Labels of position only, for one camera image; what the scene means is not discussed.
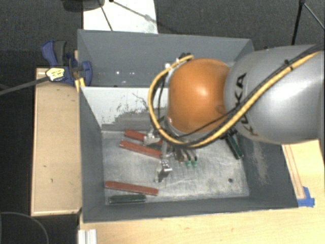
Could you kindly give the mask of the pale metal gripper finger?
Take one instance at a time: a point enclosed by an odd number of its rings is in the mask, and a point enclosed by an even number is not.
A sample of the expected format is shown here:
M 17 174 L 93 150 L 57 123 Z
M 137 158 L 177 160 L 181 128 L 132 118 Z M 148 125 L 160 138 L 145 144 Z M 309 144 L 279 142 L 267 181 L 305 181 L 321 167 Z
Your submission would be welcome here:
M 161 160 L 156 168 L 154 182 L 163 182 L 173 171 L 168 160 Z
M 152 133 L 148 133 L 144 136 L 144 145 L 162 145 L 163 141 L 161 140 L 160 137 L 152 134 Z

